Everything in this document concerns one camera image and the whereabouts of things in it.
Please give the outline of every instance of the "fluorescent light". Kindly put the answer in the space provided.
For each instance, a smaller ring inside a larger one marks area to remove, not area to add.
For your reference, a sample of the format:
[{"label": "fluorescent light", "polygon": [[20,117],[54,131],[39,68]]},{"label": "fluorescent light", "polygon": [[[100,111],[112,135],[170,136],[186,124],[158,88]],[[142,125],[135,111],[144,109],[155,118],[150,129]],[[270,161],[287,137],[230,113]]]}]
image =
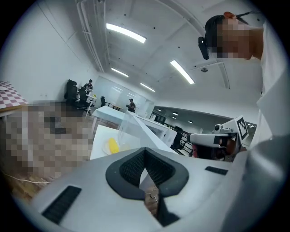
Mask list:
[{"label": "fluorescent light", "polygon": [[140,83],[140,85],[143,85],[144,87],[146,87],[147,89],[150,89],[151,91],[155,92],[155,90],[149,88],[148,86],[146,86],[145,84]]},{"label": "fluorescent light", "polygon": [[107,25],[107,29],[113,30],[113,31],[116,31],[116,32],[120,32],[122,34],[130,36],[131,38],[136,39],[136,40],[138,40],[141,43],[144,43],[146,41],[146,38],[144,38],[144,37],[132,32],[132,31],[129,31],[129,30],[125,29],[125,28],[118,27],[118,26],[115,26],[115,25],[112,25],[112,24],[106,24],[106,25]]},{"label": "fluorescent light", "polygon": [[186,73],[186,71],[174,60],[170,62],[181,74],[184,76],[184,78],[190,83],[194,84],[194,81],[191,79],[191,77]]},{"label": "fluorescent light", "polygon": [[113,87],[112,87],[112,89],[113,89],[113,90],[115,90],[115,91],[117,91],[117,92],[120,92],[120,93],[122,93],[121,91],[119,91],[119,90],[117,90],[117,89],[115,89],[115,88],[113,88]]},{"label": "fluorescent light", "polygon": [[112,68],[112,70],[115,71],[115,72],[117,72],[117,73],[119,73],[119,74],[124,75],[125,77],[129,77],[127,74],[124,74],[124,73],[122,73],[122,72],[120,72],[120,71],[118,71],[118,70],[116,70],[114,68]]},{"label": "fluorescent light", "polygon": [[[120,89],[120,88],[118,88],[118,87],[116,87],[116,86],[115,86],[115,88]],[[120,90],[123,91],[122,89],[120,89]]]}]

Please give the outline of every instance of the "yellow object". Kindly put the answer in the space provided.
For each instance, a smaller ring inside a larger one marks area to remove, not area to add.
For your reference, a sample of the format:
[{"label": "yellow object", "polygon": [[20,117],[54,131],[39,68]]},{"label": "yellow object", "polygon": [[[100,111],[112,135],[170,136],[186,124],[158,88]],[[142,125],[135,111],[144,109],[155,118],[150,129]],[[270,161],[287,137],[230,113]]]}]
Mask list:
[{"label": "yellow object", "polygon": [[119,146],[114,138],[110,138],[108,141],[109,149],[112,154],[119,152]]}]

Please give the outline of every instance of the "checkered cloth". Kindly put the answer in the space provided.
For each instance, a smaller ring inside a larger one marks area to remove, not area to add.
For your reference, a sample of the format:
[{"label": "checkered cloth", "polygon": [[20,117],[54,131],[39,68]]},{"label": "checkered cloth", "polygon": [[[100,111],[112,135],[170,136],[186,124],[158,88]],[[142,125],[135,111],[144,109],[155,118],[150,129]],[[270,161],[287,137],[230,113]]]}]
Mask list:
[{"label": "checkered cloth", "polygon": [[0,91],[0,109],[28,104],[10,82],[0,81],[0,86],[7,88],[6,91]]}]

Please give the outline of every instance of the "person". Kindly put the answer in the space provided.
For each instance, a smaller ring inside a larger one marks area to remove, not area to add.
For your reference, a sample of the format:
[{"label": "person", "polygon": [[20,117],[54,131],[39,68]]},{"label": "person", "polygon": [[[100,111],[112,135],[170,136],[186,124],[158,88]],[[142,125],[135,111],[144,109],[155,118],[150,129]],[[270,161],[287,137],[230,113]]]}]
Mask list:
[{"label": "person", "polygon": [[[255,57],[261,61],[263,97],[287,70],[288,57],[271,25],[266,21],[263,27],[250,26],[244,19],[231,12],[211,17],[205,25],[205,42],[212,53],[218,58]],[[258,113],[258,123],[250,149],[256,144],[272,137],[271,130],[261,113]],[[227,148],[233,151],[234,144],[228,142]]]},{"label": "person", "polygon": [[86,88],[86,92],[92,91],[92,79],[89,80],[89,83],[85,84],[84,87]]},{"label": "person", "polygon": [[130,104],[126,105],[126,107],[128,107],[128,111],[135,113],[135,109],[136,109],[135,103],[133,102],[132,98],[129,100],[130,100]]}]

